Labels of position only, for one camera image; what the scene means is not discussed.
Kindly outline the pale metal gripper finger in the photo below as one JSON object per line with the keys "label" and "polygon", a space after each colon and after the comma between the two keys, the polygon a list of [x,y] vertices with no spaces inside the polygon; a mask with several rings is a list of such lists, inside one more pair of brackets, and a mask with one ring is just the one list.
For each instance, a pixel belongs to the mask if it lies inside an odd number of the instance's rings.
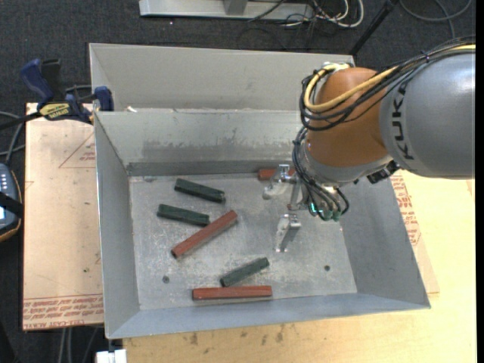
{"label": "pale metal gripper finger", "polygon": [[290,229],[290,218],[288,214],[283,214],[277,224],[275,235],[275,250],[285,251],[287,248],[287,234]]}
{"label": "pale metal gripper finger", "polygon": [[294,240],[298,230],[301,228],[301,223],[298,219],[290,219],[290,229],[287,234],[287,248],[282,253],[287,252],[290,243]]}

